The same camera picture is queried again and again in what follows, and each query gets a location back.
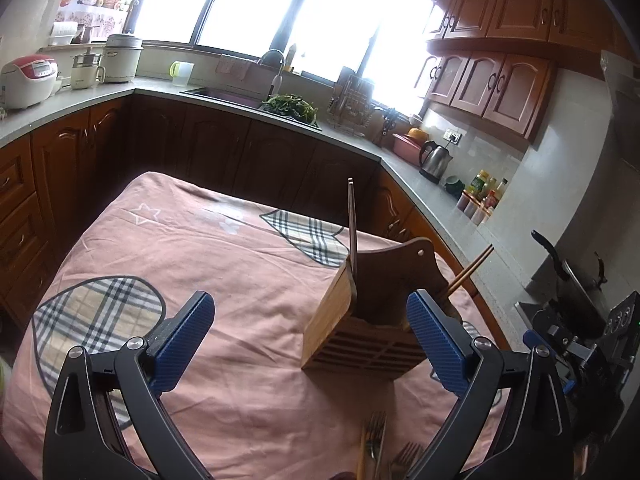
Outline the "light bamboo chopstick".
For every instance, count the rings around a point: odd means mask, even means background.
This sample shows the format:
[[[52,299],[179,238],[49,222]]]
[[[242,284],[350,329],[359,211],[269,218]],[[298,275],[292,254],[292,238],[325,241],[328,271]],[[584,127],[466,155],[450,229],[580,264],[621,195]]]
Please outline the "light bamboo chopstick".
[[[355,471],[355,479],[362,480],[364,478],[364,470],[366,469],[367,460],[367,425],[363,424],[360,432],[359,448],[358,448],[358,460]]]

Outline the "condiment bottles group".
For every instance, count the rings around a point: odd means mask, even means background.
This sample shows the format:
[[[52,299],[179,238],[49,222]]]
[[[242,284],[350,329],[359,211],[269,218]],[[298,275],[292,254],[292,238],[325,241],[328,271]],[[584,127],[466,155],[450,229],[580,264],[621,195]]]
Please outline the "condiment bottles group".
[[[458,198],[457,208],[476,226],[485,222],[495,211],[506,192],[509,181],[497,180],[480,170]]]

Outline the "green mug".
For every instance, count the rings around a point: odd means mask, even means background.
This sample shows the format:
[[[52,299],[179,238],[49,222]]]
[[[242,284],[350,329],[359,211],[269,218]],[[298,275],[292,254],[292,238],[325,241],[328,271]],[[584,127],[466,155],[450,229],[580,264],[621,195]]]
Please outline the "green mug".
[[[445,180],[444,189],[457,200],[463,193],[465,184],[457,176],[450,176]]]

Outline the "brown chopstick in holder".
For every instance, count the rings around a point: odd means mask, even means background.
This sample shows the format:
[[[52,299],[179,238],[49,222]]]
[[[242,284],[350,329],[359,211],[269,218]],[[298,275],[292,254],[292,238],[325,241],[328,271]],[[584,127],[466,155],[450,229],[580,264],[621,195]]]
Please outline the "brown chopstick in holder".
[[[494,246],[487,246],[471,263],[456,275],[449,286],[438,296],[439,301],[448,299],[470,276],[484,263],[494,251]]]

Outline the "chrome sink faucet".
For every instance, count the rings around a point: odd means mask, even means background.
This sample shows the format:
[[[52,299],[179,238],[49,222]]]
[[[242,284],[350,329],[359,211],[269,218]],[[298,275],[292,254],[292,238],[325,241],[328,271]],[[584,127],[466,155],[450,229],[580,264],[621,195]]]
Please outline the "chrome sink faucet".
[[[269,67],[270,70],[274,71],[274,76],[272,78],[266,100],[276,96],[280,91],[283,80],[282,72],[284,69],[284,63],[285,57],[283,52],[275,48],[271,48],[265,52],[257,62],[259,66]]]

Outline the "small cream electric pot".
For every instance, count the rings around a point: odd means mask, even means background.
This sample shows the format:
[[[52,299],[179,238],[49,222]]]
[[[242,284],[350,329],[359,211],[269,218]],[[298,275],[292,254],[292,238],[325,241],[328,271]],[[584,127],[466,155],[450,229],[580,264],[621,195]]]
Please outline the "small cream electric pot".
[[[105,81],[105,68],[101,65],[101,53],[93,52],[87,48],[84,52],[73,57],[72,71],[70,72],[70,88],[73,90],[85,90],[94,88]]]

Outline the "black wok pan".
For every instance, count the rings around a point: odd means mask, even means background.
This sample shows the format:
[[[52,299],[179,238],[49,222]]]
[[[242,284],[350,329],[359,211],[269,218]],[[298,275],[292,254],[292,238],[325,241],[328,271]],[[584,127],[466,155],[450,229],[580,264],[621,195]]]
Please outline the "black wok pan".
[[[551,307],[567,329],[579,338],[597,339],[605,330],[608,307],[602,286],[608,282],[603,259],[594,254],[598,275],[593,278],[580,266],[562,259],[556,248],[538,231],[532,237],[549,254],[556,276],[556,298]]]

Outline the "metal dish rack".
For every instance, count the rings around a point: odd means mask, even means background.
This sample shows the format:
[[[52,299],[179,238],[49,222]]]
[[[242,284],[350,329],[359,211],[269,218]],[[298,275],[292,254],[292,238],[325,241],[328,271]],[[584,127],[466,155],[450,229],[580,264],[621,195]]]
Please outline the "metal dish rack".
[[[352,130],[363,127],[370,113],[372,92],[371,81],[343,66],[326,109],[329,122]]]

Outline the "steel fork short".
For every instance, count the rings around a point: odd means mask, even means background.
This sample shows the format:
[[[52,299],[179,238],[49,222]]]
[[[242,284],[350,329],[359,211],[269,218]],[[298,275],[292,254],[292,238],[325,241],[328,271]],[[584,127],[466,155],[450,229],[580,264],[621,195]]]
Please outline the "steel fork short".
[[[404,480],[414,462],[424,452],[418,442],[407,442],[388,464],[388,480]]]

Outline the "large cream cooker pot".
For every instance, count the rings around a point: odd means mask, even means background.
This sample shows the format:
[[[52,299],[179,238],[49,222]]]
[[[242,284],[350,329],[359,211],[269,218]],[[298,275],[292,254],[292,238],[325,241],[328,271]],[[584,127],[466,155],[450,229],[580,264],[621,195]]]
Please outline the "large cream cooker pot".
[[[106,84],[124,84],[136,76],[142,40],[130,34],[111,34],[104,44],[101,66]]]

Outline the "stainless electric kettle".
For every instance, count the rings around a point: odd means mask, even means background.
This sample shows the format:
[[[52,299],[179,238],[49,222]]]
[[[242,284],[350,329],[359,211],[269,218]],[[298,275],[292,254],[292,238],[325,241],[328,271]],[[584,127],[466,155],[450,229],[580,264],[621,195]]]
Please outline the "stainless electric kettle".
[[[419,171],[427,180],[438,183],[444,175],[452,156],[448,148],[434,141],[426,141],[419,155]]]

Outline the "steel range hood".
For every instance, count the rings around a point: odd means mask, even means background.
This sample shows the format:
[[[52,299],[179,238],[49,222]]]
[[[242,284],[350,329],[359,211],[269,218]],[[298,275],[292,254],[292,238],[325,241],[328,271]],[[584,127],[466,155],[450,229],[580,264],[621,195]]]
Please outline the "steel range hood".
[[[639,65],[607,51],[601,51],[600,65],[612,101],[613,130],[620,157],[640,168],[640,79]]]

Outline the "wooden utensil holder box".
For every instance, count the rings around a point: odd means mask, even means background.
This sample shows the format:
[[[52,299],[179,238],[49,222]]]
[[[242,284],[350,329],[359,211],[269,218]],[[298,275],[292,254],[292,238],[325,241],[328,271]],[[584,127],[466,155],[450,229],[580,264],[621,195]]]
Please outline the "wooden utensil holder box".
[[[390,380],[405,375],[425,360],[409,327],[408,297],[424,289],[459,321],[451,302],[439,298],[448,286],[426,237],[348,256],[304,330],[300,367]]]

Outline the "wall power socket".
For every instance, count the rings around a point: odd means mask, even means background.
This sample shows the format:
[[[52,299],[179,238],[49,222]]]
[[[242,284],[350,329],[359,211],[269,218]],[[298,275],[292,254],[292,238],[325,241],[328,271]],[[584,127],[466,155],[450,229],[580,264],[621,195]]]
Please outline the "wall power socket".
[[[458,145],[462,138],[462,133],[458,130],[447,129],[442,135],[442,138],[447,144]]]

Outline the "upper wooden wall cabinets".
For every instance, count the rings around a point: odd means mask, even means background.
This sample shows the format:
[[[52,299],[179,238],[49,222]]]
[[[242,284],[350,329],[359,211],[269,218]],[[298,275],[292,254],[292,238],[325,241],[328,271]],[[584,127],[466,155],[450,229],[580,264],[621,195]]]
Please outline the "upper wooden wall cabinets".
[[[635,60],[604,0],[433,0],[426,98],[533,142],[560,68],[599,78],[603,51]]]

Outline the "pink patterned tablecloth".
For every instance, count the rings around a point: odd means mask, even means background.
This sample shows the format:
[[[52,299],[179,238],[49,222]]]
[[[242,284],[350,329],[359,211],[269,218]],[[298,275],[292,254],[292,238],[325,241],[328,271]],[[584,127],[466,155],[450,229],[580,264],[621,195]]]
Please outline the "pink patterned tablecloth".
[[[384,453],[427,444],[454,395],[422,363],[388,382],[303,370],[303,332],[346,256],[322,226],[303,249],[266,206],[166,174],[132,180],[56,267],[29,323],[2,406],[1,431],[40,474],[51,390],[69,348],[116,349],[198,290],[216,318],[174,390],[171,419],[218,479],[327,479],[355,468],[362,423],[387,415]]]

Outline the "green vegetables in sink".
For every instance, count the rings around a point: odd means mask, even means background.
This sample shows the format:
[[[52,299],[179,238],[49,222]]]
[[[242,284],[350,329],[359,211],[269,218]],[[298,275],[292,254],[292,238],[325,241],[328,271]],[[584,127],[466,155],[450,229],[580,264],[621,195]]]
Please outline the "green vegetables in sink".
[[[260,109],[308,126],[317,125],[317,109],[301,96],[294,96],[294,94],[272,96],[260,104]]]

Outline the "dark brown chopstick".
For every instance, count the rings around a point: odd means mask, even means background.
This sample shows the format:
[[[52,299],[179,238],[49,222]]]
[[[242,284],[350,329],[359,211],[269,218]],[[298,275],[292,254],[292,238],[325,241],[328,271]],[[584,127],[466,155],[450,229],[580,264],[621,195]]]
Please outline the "dark brown chopstick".
[[[358,236],[357,236],[357,215],[355,181],[353,178],[347,179],[347,207],[348,207],[348,228],[349,228],[349,261],[352,278],[356,280],[358,271]]]

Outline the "white red rice cooker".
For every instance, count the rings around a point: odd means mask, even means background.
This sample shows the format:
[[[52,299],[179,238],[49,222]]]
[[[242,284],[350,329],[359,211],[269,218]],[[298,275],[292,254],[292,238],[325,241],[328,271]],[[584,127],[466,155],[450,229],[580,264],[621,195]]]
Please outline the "white red rice cooker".
[[[44,54],[14,58],[1,70],[1,104],[6,110],[24,110],[52,93],[58,63]]]

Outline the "pink plastic basin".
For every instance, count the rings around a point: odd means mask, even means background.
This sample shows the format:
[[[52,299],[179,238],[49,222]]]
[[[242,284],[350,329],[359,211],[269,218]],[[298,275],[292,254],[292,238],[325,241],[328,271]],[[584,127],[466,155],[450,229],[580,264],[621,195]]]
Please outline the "pink plastic basin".
[[[403,136],[398,133],[393,134],[393,139],[393,152],[410,165],[419,167],[421,151],[420,145],[416,144],[416,142],[408,136]]]

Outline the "steel fork long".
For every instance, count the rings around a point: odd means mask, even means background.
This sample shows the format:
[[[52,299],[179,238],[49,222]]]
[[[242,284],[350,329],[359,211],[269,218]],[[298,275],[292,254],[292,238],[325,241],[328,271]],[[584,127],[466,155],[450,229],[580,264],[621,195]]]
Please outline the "steel fork long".
[[[386,413],[374,412],[366,425],[366,478],[378,478],[378,468],[382,457],[382,446],[386,430]]]

